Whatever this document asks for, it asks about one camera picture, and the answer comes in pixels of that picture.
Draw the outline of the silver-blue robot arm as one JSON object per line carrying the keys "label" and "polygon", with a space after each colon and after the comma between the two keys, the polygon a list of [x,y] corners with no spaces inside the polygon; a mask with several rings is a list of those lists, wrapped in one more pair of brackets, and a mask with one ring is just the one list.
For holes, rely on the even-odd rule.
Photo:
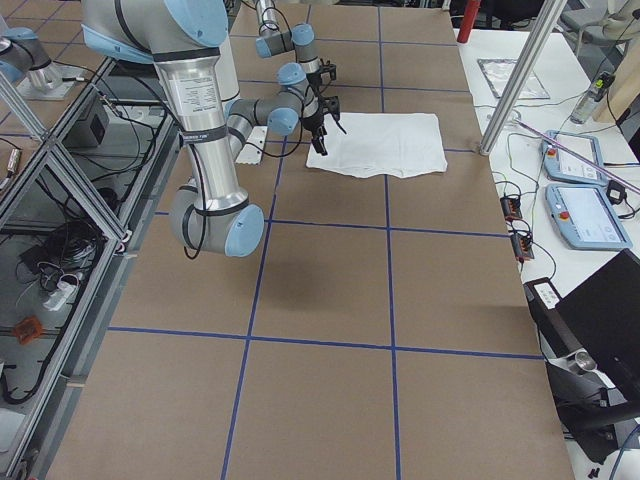
{"label": "silver-blue robot arm", "polygon": [[168,108],[192,165],[170,210],[171,227],[185,249],[246,257],[259,245],[262,209],[251,203],[236,175],[236,159],[252,130],[265,126],[281,136],[302,127],[320,155],[324,116],[321,76],[334,71],[317,54],[315,32],[301,23],[278,31],[270,1],[255,4],[261,16],[256,49],[262,58],[292,51],[295,61],[277,73],[276,95],[239,96],[221,1],[85,1],[86,45],[104,56],[154,66]]}
{"label": "silver-blue robot arm", "polygon": [[258,56],[266,59],[293,52],[311,88],[319,94],[325,64],[318,54],[313,27],[308,23],[291,27],[274,1],[253,1],[253,8],[258,21],[255,41]]}

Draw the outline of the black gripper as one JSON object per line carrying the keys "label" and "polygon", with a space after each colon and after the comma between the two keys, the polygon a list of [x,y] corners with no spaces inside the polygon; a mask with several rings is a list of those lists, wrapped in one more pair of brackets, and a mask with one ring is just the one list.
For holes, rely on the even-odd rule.
{"label": "black gripper", "polygon": [[308,73],[306,78],[314,94],[321,95],[323,88],[322,73],[320,71]]}
{"label": "black gripper", "polygon": [[328,151],[326,149],[324,135],[326,129],[324,127],[324,113],[322,110],[316,110],[313,114],[302,118],[302,127],[304,130],[311,134],[311,144],[314,151],[321,155],[326,156]]}

